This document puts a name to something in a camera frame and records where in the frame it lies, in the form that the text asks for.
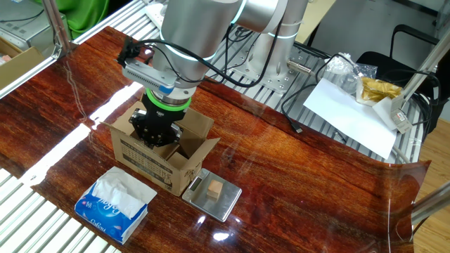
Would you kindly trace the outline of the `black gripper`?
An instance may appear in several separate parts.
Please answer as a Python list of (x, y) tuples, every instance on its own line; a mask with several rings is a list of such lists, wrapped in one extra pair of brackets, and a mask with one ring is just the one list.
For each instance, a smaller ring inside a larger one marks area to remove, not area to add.
[(143, 104), (146, 111), (135, 109), (129, 118), (138, 138), (148, 147), (154, 147), (154, 141), (157, 147), (179, 142), (183, 129), (173, 124), (184, 118), (184, 110), (162, 109), (151, 101)]

